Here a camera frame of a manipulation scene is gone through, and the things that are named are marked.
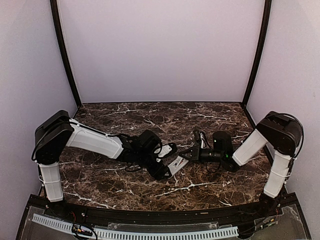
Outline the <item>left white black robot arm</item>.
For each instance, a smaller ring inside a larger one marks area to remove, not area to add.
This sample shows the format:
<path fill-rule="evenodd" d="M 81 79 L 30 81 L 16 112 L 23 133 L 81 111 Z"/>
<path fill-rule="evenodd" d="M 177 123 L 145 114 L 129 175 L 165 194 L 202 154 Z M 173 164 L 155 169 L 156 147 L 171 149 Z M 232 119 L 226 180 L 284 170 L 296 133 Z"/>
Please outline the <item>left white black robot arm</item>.
<path fill-rule="evenodd" d="M 63 201 L 59 161 L 66 147 L 97 153 L 122 163 L 145 168 L 155 180 L 168 179 L 173 174 L 163 160 L 177 152 L 175 143 L 164 144 L 151 130 L 138 136 L 111 134 L 79 123 L 60 110 L 35 130 L 35 147 L 31 154 L 40 171 L 51 210 L 67 218 L 70 206 Z"/>

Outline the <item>white battery cover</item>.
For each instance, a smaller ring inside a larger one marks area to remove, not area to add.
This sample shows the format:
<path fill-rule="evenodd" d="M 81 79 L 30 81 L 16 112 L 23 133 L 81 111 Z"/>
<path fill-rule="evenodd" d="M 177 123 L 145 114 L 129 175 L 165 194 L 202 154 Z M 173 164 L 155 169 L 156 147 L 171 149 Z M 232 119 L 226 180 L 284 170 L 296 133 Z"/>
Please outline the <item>white battery cover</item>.
<path fill-rule="evenodd" d="M 175 160 L 172 164 L 171 164 L 171 166 L 173 167 L 173 168 L 178 168 L 181 164 L 183 164 L 184 163 L 184 160 L 182 159 L 182 160 Z"/>

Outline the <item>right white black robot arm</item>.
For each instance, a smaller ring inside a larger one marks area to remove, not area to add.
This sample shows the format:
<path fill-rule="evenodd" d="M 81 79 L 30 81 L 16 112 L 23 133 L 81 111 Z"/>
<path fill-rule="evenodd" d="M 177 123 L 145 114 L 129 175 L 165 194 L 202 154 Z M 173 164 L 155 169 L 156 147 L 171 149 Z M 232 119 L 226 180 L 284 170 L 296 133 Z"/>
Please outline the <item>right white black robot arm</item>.
<path fill-rule="evenodd" d="M 197 163 L 218 163 L 228 172 L 237 172 L 267 145 L 274 151 L 268 180 L 261 194 L 265 197 L 255 205 L 255 213 L 266 217 L 275 208 L 274 199 L 280 194 L 291 176 L 293 165 L 305 140 L 304 127 L 293 115 L 270 111 L 249 133 L 237 149 L 225 131 L 212 135 L 213 145 L 208 144 L 203 131 L 194 130 L 194 145 L 179 156 Z"/>

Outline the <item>white remote control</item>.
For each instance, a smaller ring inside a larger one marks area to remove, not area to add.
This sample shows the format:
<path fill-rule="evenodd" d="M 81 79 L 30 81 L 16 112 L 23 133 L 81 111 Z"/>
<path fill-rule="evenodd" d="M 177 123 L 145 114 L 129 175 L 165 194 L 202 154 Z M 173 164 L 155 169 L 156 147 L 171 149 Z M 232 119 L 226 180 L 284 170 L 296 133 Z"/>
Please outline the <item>white remote control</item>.
<path fill-rule="evenodd" d="M 181 156 L 178 156 L 173 162 L 168 165 L 168 168 L 171 173 L 171 177 L 173 177 L 176 173 L 178 173 L 189 161 Z"/>

